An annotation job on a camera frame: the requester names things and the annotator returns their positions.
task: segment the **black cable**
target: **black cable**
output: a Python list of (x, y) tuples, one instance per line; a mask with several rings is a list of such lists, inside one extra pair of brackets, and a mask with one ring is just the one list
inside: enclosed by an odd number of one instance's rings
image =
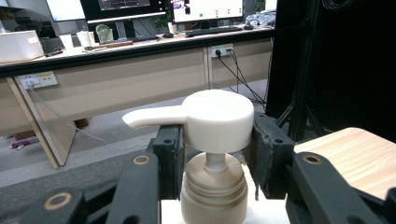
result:
[(322, 0), (322, 4), (329, 10), (346, 12), (354, 9), (362, 0)]
[(254, 98), (256, 99), (256, 101), (257, 102), (259, 102), (259, 104), (260, 105), (262, 105), (262, 107), (264, 108), (264, 105), (263, 104), (265, 104), (265, 102), (264, 102), (264, 100), (259, 96), (259, 94), (257, 94), (253, 89), (251, 89), (250, 87), (249, 87), (249, 85), (246, 83), (246, 81), (245, 81), (245, 78), (244, 78), (244, 76), (243, 76), (243, 74), (242, 74), (242, 71), (240, 70), (240, 68), (237, 66), (237, 70), (239, 70), (239, 72), (241, 72), (241, 77), (244, 79), (244, 80), (242, 80), (240, 77), (238, 77), (236, 74), (235, 74), (235, 72), (233, 71), (233, 70), (231, 70), (231, 68), (229, 67), (229, 66), (227, 66), (227, 64), (225, 64), (224, 63), (224, 61), (221, 59), (221, 56), (220, 55), (218, 55), (218, 57), (219, 57), (219, 60), (220, 60), (220, 62), (242, 83), (242, 84), (244, 84), (249, 90), (250, 90), (250, 92), (253, 94), (253, 96), (254, 96)]
[[(228, 49), (228, 51), (230, 51), (231, 52), (231, 55), (233, 56), (233, 59), (234, 59), (234, 61), (235, 61), (235, 64), (236, 64), (236, 67), (237, 67), (237, 69), (240, 71), (240, 73), (241, 73), (241, 76), (242, 76), (242, 79), (245, 81), (245, 83), (248, 85), (248, 82), (245, 80), (245, 77), (243, 76), (243, 74), (242, 74), (242, 71), (240, 70), (240, 68), (239, 68), (239, 66), (238, 66), (238, 64), (237, 64), (237, 59), (236, 59), (236, 55), (235, 55), (235, 52), (232, 50), (232, 49)], [(266, 98), (266, 95), (267, 95), (267, 93), (268, 93), (268, 88), (269, 88), (269, 76), (270, 76), (270, 69), (271, 69), (271, 62), (272, 62), (272, 53), (271, 53), (271, 56), (270, 56), (270, 61), (269, 61), (269, 64), (268, 64), (268, 80), (267, 80), (267, 87), (266, 87), (266, 90), (265, 90), (265, 95), (264, 95), (264, 99)], [(253, 91), (251, 88), (249, 88), (249, 90), (251, 91), (251, 93), (253, 94), (253, 96), (256, 98), (256, 96), (258, 96), (259, 98), (260, 98), (260, 100), (258, 100), (257, 98), (256, 99), (250, 99), (253, 103), (258, 103), (258, 104), (260, 104), (260, 105), (262, 105), (262, 107), (263, 107), (263, 110), (264, 111), (266, 111), (266, 110), (268, 110), (268, 111), (270, 111), (270, 112), (272, 112), (272, 113), (274, 113), (274, 114), (276, 114), (276, 109), (274, 109), (273, 107), (271, 107), (270, 105), (268, 105), (268, 103), (267, 102), (265, 102), (261, 97), (260, 97), (260, 95), (259, 94), (257, 94), (257, 92), (255, 92), (255, 91)]]
[[(235, 61), (235, 64), (236, 64), (236, 67), (238, 67), (238, 61), (235, 59), (235, 57), (234, 57), (234, 55), (233, 54), (231, 54), (231, 56), (233, 57), (233, 60)], [(231, 88), (231, 87), (228, 87), (230, 90), (232, 90), (233, 92), (235, 92), (235, 93), (239, 93), (239, 71), (238, 70), (236, 70), (236, 76), (237, 76), (237, 78), (236, 78), (236, 90), (234, 90), (233, 88)]]
[(252, 90), (252, 89), (248, 86), (248, 82), (245, 80), (245, 77), (244, 77), (244, 75), (242, 74), (242, 71), (241, 71), (241, 69), (240, 69), (239, 66), (238, 66), (235, 52), (234, 52), (232, 49), (229, 49), (229, 51), (231, 52), (231, 55), (233, 56), (233, 61), (234, 61), (235, 64), (236, 64), (236, 69), (237, 69), (237, 71), (239, 71), (239, 72), (241, 73), (241, 77), (242, 77), (242, 79), (244, 80), (244, 82), (246, 83), (248, 89), (249, 89), (250, 92), (253, 94), (254, 98), (256, 98), (256, 100), (258, 101), (258, 103), (261, 104), (262, 107), (263, 107), (263, 109), (265, 110), (265, 106), (264, 106), (264, 105), (266, 104), (266, 102), (260, 97), (259, 94), (257, 94), (257, 92), (255, 92), (254, 90)]

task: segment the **white box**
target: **white box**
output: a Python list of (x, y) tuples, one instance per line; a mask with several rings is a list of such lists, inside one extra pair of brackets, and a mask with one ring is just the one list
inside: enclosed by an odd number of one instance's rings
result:
[(0, 63), (27, 61), (43, 55), (35, 31), (0, 34)]

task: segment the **cable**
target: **cable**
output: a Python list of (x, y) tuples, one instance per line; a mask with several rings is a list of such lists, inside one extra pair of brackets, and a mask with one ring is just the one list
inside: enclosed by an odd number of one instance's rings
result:
[[(238, 65), (238, 59), (236, 58), (236, 55), (233, 53), (232, 49), (229, 49), (229, 51), (231, 52), (231, 56), (233, 56), (233, 61), (235, 62), (236, 65), (236, 76), (239, 77), (239, 65)], [(239, 78), (236, 79), (236, 92), (239, 92)]]
[(339, 0), (322, 0), (322, 4), (325, 8), (329, 10), (334, 10), (338, 12), (346, 12), (354, 9), (359, 2), (362, 2), (362, 0), (346, 0), (344, 2), (341, 2)]
[[(234, 54), (234, 52), (233, 52), (231, 49), (228, 49), (228, 51), (230, 51), (232, 55)], [(262, 107), (264, 108), (264, 104), (265, 104), (264, 100), (260, 97), (259, 94), (257, 94), (253, 89), (251, 89), (251, 88), (249, 87), (249, 85), (248, 85), (248, 83), (246, 82), (245, 77), (243, 76), (242, 71), (240, 70), (239, 66), (237, 65), (237, 66), (236, 66), (236, 69), (237, 69), (237, 71), (240, 72), (242, 79), (241, 79), (239, 76), (237, 76), (237, 75), (235, 74), (235, 72), (234, 72), (233, 70), (231, 70), (230, 67), (227, 66), (227, 64), (224, 63), (224, 61), (221, 59), (221, 55), (220, 55), (220, 54), (218, 54), (217, 52), (216, 52), (216, 54), (218, 55), (218, 58), (219, 58), (220, 62), (221, 62), (221, 63), (222, 63), (222, 64), (223, 64), (223, 65), (224, 65), (224, 66), (225, 66), (225, 67), (237, 78), (237, 80), (239, 80), (242, 84), (244, 84), (244, 86), (246, 86), (246, 87), (250, 90), (250, 92), (253, 94), (253, 97), (254, 97), (255, 100), (257, 101), (257, 103), (259, 103), (260, 105), (262, 105)], [(237, 64), (237, 61), (235, 61), (235, 60), (236, 60), (236, 56), (235, 56), (235, 55), (233, 56), (233, 59), (234, 59), (234, 62)]]
[(30, 81), (29, 83), (26, 83), (26, 85), (29, 87), (29, 90), (33, 93), (33, 95), (41, 102), (41, 104), (43, 104), (50, 112), (52, 112), (54, 115), (56, 115), (56, 117), (58, 117), (63, 123), (65, 123), (66, 125), (76, 129), (77, 131), (80, 131), (82, 133), (87, 134), (89, 137), (102, 141), (104, 142), (106, 145), (108, 145), (109, 147), (115, 148), (115, 149), (128, 149), (131, 147), (113, 147), (111, 146), (111, 144), (109, 144), (105, 139), (100, 138), (100, 137), (96, 137), (90, 133), (87, 133), (83, 130), (81, 130), (80, 128), (75, 127), (74, 125), (70, 124), (67, 120), (65, 120), (64, 118), (62, 118), (59, 113), (57, 113), (54, 109), (52, 109), (49, 105), (47, 105), (47, 103), (45, 103), (41, 97), (35, 92), (35, 83), (33, 81)]
[(265, 88), (264, 99), (267, 98), (268, 90), (270, 89), (272, 56), (273, 56), (273, 53), (271, 52), (270, 60), (268, 62), (268, 78), (267, 78), (267, 87)]

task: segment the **desk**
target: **desk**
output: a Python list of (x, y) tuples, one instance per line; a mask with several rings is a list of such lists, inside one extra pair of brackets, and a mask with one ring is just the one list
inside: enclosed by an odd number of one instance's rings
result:
[(396, 187), (396, 145), (362, 129), (331, 133), (300, 144), (294, 151), (322, 155), (349, 185), (382, 200), (388, 189)]
[[(59, 85), (36, 89), (43, 100), (63, 118), (85, 119), (109, 112), (146, 105), (196, 91), (235, 85), (236, 78), (211, 58), (211, 46), (233, 43), (238, 64), (247, 82), (267, 78), (272, 45), (267, 31), (242, 31), (135, 43), (130, 47), (83, 53), (82, 48), (65, 50), (50, 58), (0, 65), (21, 106), (33, 116), (30, 125), (54, 168), (65, 164), (75, 130), (63, 124), (37, 99), (21, 87), (15, 77), (53, 71)], [(234, 71), (231, 57), (223, 61)]]
[(32, 130), (5, 78), (0, 78), (0, 124), (0, 136)]

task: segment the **white pump head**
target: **white pump head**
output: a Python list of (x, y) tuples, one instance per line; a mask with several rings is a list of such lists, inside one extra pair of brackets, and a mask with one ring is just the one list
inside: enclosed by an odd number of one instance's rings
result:
[(122, 117), (131, 128), (181, 124), (187, 144), (204, 152), (228, 153), (250, 142), (253, 104), (230, 91), (198, 91), (182, 105), (133, 111)]

